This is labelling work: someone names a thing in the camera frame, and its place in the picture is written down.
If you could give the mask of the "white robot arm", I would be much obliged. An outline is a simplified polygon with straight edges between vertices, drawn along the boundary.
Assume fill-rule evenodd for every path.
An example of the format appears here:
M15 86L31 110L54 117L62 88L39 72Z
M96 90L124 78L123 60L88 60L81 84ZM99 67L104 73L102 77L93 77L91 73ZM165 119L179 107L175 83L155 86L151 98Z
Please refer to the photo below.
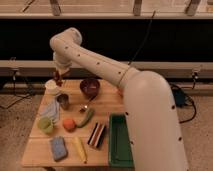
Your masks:
M165 78L87 50L81 43L75 28L53 36L56 68L64 74L75 62L123 91L135 171L189 171L175 100Z

